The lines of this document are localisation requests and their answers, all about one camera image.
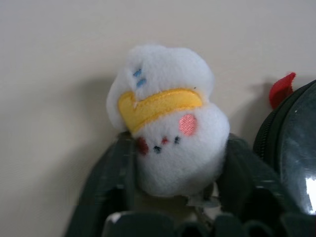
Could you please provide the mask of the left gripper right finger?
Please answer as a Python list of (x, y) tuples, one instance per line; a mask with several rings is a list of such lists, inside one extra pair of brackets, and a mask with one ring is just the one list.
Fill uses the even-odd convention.
[(217, 181), (225, 211), (241, 220), (307, 219), (277, 174), (241, 138), (231, 134)]

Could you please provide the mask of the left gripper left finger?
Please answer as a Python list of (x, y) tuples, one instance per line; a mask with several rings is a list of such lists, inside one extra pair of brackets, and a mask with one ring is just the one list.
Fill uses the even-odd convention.
[(77, 236), (99, 237), (107, 217), (134, 205), (135, 141), (120, 133), (97, 161), (77, 206)]

